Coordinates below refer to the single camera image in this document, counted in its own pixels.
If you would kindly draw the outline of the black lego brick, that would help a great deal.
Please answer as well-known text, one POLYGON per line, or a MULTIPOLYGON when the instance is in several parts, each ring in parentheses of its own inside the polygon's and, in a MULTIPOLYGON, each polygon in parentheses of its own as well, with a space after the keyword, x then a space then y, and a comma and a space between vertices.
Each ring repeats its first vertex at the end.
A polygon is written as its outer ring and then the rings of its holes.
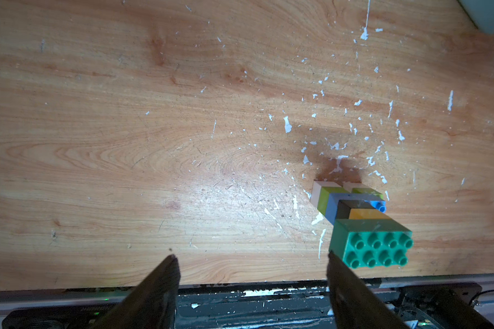
POLYGON ((352 208, 374 207, 364 200, 340 200, 337 206, 336 219, 349 219, 349 213, 352 208))

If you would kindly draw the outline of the blue lego brick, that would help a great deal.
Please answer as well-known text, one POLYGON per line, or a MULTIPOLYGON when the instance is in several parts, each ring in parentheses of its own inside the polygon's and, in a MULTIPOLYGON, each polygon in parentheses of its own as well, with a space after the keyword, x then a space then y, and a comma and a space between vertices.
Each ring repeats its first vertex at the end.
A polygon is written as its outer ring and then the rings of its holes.
POLYGON ((330 193, 320 212, 333 226, 339 219, 348 219, 354 208, 375 209, 386 212, 386 201, 373 194, 330 193))

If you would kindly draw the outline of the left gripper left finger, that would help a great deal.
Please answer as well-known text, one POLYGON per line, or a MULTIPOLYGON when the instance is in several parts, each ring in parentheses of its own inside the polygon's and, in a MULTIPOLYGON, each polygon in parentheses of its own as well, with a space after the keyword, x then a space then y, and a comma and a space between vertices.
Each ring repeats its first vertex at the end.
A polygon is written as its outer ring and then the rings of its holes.
POLYGON ((173 328, 181 280, 178 259, 167 256, 94 328, 173 328))

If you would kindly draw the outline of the white lego brick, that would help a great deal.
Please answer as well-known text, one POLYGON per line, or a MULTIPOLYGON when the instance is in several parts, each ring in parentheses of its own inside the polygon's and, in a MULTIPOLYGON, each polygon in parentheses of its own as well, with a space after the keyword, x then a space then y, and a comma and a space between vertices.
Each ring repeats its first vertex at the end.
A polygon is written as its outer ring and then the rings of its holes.
POLYGON ((311 192, 311 203, 317 208, 321 196, 321 189, 323 187, 340 187, 336 182, 318 181, 313 182, 313 189, 311 192))
POLYGON ((344 182, 343 183, 343 188, 350 193, 352 193, 352 188, 354 188, 354 187, 369 187, 369 186, 366 186, 362 183, 354 183, 354 182, 344 182))

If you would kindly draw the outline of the lime lego brick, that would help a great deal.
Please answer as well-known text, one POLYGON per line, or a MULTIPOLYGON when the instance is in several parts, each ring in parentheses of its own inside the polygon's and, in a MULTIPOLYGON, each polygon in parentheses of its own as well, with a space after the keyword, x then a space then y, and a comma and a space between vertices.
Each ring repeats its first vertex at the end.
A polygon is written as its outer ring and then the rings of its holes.
POLYGON ((327 217, 327 207, 329 203, 329 196, 331 194, 347 194, 348 191, 343 189, 342 187, 334 187, 334 186, 323 186, 321 187, 321 192, 318 199, 317 209, 324 216, 327 217))
POLYGON ((352 188, 352 193, 374 195, 380 198, 380 200, 385 200, 384 195, 382 193, 369 187, 354 187, 352 188))

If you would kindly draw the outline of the dark green lego brick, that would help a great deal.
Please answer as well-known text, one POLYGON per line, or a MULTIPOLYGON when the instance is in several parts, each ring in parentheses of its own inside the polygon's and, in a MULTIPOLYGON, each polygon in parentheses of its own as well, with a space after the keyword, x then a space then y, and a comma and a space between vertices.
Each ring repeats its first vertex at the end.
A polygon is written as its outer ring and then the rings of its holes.
POLYGON ((413 246, 412 232, 393 219, 337 219, 329 251, 355 270, 403 267, 413 246))

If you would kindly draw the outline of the yellow lego brick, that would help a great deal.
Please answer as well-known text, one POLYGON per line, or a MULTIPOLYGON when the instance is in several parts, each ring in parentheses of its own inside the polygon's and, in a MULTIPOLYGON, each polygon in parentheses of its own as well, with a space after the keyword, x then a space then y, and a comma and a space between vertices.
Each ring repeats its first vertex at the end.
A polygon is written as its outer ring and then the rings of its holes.
POLYGON ((352 208, 349 213, 349 219, 391 219, 385 213, 376 208, 352 208))

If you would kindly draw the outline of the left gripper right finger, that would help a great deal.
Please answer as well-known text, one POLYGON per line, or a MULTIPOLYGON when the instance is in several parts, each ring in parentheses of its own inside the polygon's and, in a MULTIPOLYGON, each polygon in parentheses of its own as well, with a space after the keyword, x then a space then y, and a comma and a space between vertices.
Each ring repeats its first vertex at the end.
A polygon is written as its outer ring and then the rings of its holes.
POLYGON ((327 266, 329 299, 337 328, 407 328, 333 252, 327 266))

